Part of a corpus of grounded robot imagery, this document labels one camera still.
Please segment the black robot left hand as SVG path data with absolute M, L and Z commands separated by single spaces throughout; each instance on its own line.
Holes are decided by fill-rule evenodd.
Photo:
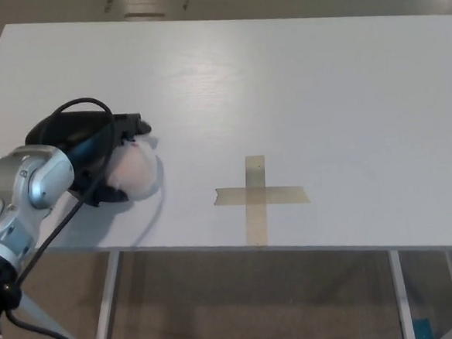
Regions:
M 122 203 L 132 194 L 109 183 L 110 168 L 122 152 L 152 131 L 140 114 L 108 115 L 105 111 L 63 111 L 44 118 L 26 136 L 26 145 L 54 146 L 74 169 L 68 189 L 76 199 L 98 207 Z

